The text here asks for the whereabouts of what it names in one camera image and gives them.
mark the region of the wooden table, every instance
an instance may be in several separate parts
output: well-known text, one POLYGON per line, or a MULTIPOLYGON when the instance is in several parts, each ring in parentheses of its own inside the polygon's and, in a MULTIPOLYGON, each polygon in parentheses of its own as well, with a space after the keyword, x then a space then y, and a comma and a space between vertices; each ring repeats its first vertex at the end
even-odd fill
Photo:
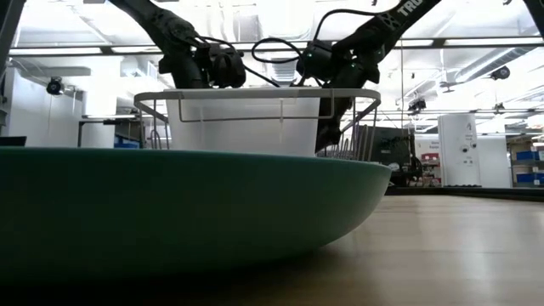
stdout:
POLYGON ((281 263, 229 275, 14 292, 71 304, 542 306, 543 233, 538 203, 386 197, 351 234, 281 263))

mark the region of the white box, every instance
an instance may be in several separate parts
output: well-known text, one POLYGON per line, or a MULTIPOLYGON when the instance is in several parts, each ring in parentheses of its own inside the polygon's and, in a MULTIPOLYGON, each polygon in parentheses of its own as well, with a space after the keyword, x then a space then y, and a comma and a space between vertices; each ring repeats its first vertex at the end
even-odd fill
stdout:
POLYGON ((180 100, 167 100, 175 150, 315 156, 320 98, 308 98, 315 88, 180 89, 180 100), (297 97, 302 91, 304 98, 297 97), (180 120, 179 105, 183 122, 180 120), (185 122, 225 118, 312 117, 185 122))

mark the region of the teal bowl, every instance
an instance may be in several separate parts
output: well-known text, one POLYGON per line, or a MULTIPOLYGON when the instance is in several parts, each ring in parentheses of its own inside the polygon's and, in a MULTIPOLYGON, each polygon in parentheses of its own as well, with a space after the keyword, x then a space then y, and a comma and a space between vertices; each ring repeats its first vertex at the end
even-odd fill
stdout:
POLYGON ((287 156, 1 149, 0 282, 204 272, 294 256, 359 226, 390 174, 287 156))

